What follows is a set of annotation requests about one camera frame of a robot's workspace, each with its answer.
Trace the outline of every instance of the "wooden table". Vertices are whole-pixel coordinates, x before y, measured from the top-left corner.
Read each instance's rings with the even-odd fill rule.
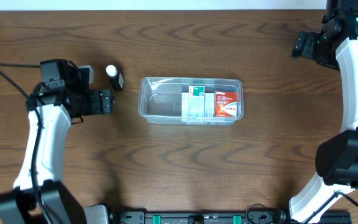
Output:
[[[0,12],[0,62],[64,58],[95,70],[123,67],[112,116],[85,117],[67,136],[65,184],[82,205],[115,209],[246,210],[285,207],[315,172],[317,147],[339,132],[340,73],[290,58],[323,11]],[[4,71],[26,91],[37,69]],[[245,116],[232,127],[164,126],[137,113],[143,77],[235,78]],[[25,99],[0,77],[0,193],[21,168]],[[358,201],[358,190],[351,194]],[[358,208],[340,200],[336,209]]]

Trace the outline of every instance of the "white wall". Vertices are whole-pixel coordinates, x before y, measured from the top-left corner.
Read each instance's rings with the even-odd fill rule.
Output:
[[[0,0],[0,10],[325,9],[326,0]]]

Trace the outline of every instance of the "plastic container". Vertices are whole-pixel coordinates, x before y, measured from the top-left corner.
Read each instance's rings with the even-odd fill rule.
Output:
[[[189,86],[204,86],[205,95],[216,91],[237,93],[237,116],[192,117],[183,115],[183,93]],[[242,83],[239,80],[216,78],[143,78],[139,92],[139,115],[153,124],[192,124],[230,126],[244,115]]]

